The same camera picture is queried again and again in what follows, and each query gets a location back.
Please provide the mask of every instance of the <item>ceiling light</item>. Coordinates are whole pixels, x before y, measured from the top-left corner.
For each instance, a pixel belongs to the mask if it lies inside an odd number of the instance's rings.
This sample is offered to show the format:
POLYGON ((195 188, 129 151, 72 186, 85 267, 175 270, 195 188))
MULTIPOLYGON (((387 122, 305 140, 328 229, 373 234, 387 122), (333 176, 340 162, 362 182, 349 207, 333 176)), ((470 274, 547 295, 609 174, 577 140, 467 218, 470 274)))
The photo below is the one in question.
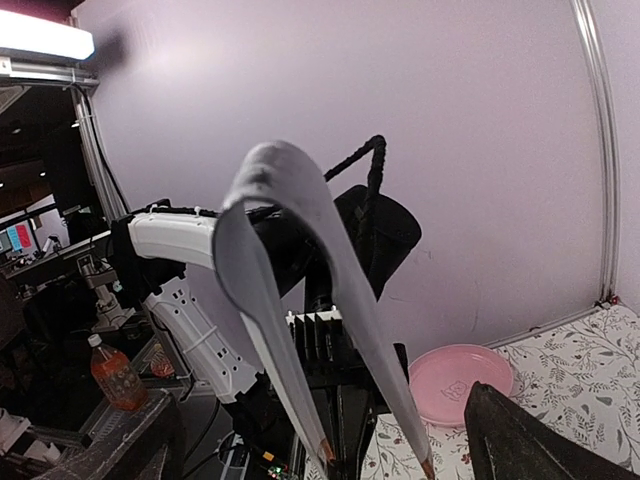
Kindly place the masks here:
POLYGON ((0 48, 76 60, 84 60, 94 51, 89 32, 5 10, 0 10, 0 48))

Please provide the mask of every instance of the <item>plastic bottle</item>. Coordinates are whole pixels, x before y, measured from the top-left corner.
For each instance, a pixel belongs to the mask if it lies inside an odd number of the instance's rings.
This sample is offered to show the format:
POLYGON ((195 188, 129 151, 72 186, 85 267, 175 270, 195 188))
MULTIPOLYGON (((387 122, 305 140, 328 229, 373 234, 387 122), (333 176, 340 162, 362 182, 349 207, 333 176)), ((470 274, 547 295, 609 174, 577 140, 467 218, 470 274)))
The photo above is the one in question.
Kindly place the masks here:
POLYGON ((100 335, 91 335, 89 345, 93 347, 91 374, 109 403, 119 410, 140 409, 149 398, 149 393, 131 368, 126 355, 103 344, 100 335))

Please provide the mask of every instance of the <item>bottle cap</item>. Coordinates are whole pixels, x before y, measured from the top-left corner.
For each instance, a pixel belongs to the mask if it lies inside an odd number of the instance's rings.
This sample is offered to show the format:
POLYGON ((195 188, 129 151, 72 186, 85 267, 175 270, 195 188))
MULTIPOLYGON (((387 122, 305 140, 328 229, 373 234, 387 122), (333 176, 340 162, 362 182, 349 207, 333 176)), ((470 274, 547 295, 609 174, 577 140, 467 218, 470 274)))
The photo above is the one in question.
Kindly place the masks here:
POLYGON ((92 347, 97 347, 102 343, 102 338, 100 338, 100 335, 91 335, 88 340, 89 345, 91 345, 92 347))

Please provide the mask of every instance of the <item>black cable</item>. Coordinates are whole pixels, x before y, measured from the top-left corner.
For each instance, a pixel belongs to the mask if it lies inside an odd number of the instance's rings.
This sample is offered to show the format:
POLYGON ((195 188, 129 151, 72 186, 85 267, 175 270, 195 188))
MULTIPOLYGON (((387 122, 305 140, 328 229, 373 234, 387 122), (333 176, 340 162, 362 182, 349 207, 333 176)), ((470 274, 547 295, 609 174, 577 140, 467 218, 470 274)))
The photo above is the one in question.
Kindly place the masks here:
POLYGON ((87 105, 87 111, 89 112, 89 125, 91 125, 91 131, 96 140, 96 147, 98 149, 98 156, 100 157, 100 163, 102 163, 102 166, 106 170, 107 175, 109 176, 109 179, 113 184, 113 188, 115 189, 116 194, 118 195, 118 198, 122 203, 122 207, 128 213, 131 211, 131 209, 129 208, 129 204, 127 203, 127 200, 124 197, 122 190, 120 190, 120 186, 118 185, 118 182, 116 181, 116 178, 113 175, 113 171, 111 170, 111 167, 107 162, 107 157, 105 156, 104 151, 102 150, 102 146, 100 145, 100 138, 98 137, 98 129, 96 128, 95 119, 93 117, 93 110, 91 109, 91 103, 89 103, 89 96, 82 88, 80 88, 80 86, 73 84, 73 87, 75 87, 76 90, 78 90, 78 92, 80 93, 80 95, 82 95, 82 97, 84 98, 85 104, 87 105))
MULTIPOLYGON (((364 206, 365 217, 368 217, 368 220, 364 223, 364 226, 361 223, 361 229, 358 232, 359 240, 356 242, 356 245, 360 244, 360 247, 357 247, 356 251, 358 252, 358 257, 361 259, 361 262, 363 260, 362 256, 368 257, 364 258, 367 266, 367 268, 365 268, 365 271, 368 271, 368 266, 371 262, 371 252, 373 251, 372 247, 369 249, 369 251, 367 251, 365 239, 373 234, 373 215, 375 214, 375 201, 378 193, 380 192, 380 185, 382 184, 382 170, 384 168, 384 161, 387 151, 387 141, 382 135, 374 135, 369 140, 367 140, 362 147, 353 152, 352 155, 345 158, 342 162, 329 169, 327 173, 324 174, 325 181, 330 182, 372 150, 373 158, 371 160, 371 169, 369 170, 369 175, 367 176, 368 190, 364 206)), ((256 223, 261 222, 262 220, 270 215, 273 215, 279 210, 280 207, 275 205, 270 207, 258 207, 256 209, 248 211, 247 216, 249 217, 251 224, 255 225, 256 223)))
POLYGON ((202 443, 202 440, 204 440, 204 437, 206 437, 207 433, 209 433, 209 430, 211 430, 211 427, 213 426, 213 424, 216 421, 216 418, 218 416, 218 412, 220 412, 220 400, 216 399, 216 406, 213 407, 213 412, 211 413, 211 416, 209 417, 209 421, 204 426, 204 428, 202 429, 202 432, 200 432, 200 435, 198 436, 196 441, 193 442, 193 445, 191 445, 191 448, 187 451, 187 453, 184 456, 184 461, 185 462, 187 460, 189 460, 191 455, 193 455, 193 453, 198 449, 198 447, 202 443))
POLYGON ((222 450, 216 450, 213 453, 210 453, 209 455, 204 457, 202 460, 200 460, 191 470, 189 470, 187 473, 185 473, 182 476, 182 479, 185 480, 185 479, 189 478, 191 475, 193 475, 198 470, 200 470, 202 467, 204 467, 204 465, 207 464, 209 461, 211 461, 213 458, 220 457, 220 455, 222 455, 223 453, 231 452, 233 450, 237 450, 237 449, 242 448, 242 447, 244 447, 244 445, 234 445, 233 447, 224 448, 222 450))

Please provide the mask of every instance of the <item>floral tablecloth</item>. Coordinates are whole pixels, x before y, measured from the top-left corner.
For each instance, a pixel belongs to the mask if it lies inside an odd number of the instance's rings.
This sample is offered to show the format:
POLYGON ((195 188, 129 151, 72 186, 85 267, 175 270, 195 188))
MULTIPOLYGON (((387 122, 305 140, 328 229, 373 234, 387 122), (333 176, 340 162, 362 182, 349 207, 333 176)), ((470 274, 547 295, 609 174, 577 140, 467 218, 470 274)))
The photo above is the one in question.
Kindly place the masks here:
MULTIPOLYGON (((640 472, 640 319, 615 306, 500 347, 511 398, 566 438, 640 472)), ((429 428, 438 480, 473 480, 463 428, 429 428)), ((320 476, 309 464, 305 480, 320 476)), ((363 480, 424 479, 393 416, 378 426, 363 480)))

